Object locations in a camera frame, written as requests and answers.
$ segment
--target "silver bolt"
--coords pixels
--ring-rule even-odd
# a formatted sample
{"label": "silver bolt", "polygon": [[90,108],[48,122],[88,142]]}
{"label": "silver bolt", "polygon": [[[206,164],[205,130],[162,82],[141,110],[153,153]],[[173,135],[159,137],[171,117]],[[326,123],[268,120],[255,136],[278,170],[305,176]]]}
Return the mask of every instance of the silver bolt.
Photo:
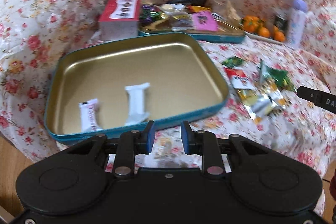
{"label": "silver bolt", "polygon": [[210,166],[208,167],[207,172],[211,175],[220,175],[224,172],[224,170],[219,166]]}
{"label": "silver bolt", "polygon": [[117,175],[125,176],[131,173],[131,169],[127,166],[120,166],[114,170]]}
{"label": "silver bolt", "polygon": [[30,219],[30,218],[27,218],[27,219],[25,220],[25,224],[35,224],[35,221],[32,220],[32,219]]}

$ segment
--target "cardboard box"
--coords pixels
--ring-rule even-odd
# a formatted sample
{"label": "cardboard box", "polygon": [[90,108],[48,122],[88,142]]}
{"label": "cardboard box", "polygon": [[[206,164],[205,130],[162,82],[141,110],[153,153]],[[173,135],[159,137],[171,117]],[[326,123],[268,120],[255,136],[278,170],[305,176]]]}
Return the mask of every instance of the cardboard box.
{"label": "cardboard box", "polygon": [[99,18],[101,40],[138,36],[140,0],[109,0]]}

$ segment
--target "purple bottle cap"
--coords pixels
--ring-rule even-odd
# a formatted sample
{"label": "purple bottle cap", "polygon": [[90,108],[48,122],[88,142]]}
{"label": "purple bottle cap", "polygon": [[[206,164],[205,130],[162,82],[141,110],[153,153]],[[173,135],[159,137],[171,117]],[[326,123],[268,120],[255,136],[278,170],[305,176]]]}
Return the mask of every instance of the purple bottle cap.
{"label": "purple bottle cap", "polygon": [[300,10],[300,11],[303,11],[305,13],[308,11],[307,3],[303,0],[294,0],[293,1],[293,7],[296,10]]}

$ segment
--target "green snack wrapper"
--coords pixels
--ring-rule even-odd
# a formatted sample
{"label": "green snack wrapper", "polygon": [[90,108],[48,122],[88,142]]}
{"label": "green snack wrapper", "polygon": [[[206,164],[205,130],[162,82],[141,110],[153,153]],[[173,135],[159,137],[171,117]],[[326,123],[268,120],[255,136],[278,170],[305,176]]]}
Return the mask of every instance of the green snack wrapper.
{"label": "green snack wrapper", "polygon": [[236,56],[233,56],[233,57],[230,57],[226,60],[224,60],[222,62],[222,65],[228,67],[228,68],[235,68],[235,67],[238,67],[240,65],[242,65],[244,63],[244,60],[239,58],[239,57],[236,57]]}
{"label": "green snack wrapper", "polygon": [[268,67],[263,60],[260,62],[259,85],[262,85],[264,80],[268,77],[274,79],[278,88],[295,91],[294,85],[288,77],[286,70],[273,69]]}

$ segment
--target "pink snack bag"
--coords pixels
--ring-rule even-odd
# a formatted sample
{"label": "pink snack bag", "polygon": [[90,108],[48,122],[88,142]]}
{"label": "pink snack bag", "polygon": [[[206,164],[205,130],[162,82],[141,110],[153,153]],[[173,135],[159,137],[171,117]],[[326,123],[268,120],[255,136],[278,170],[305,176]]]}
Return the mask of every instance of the pink snack bag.
{"label": "pink snack bag", "polygon": [[214,31],[218,30],[217,22],[209,11],[200,11],[192,14],[194,29],[198,31]]}

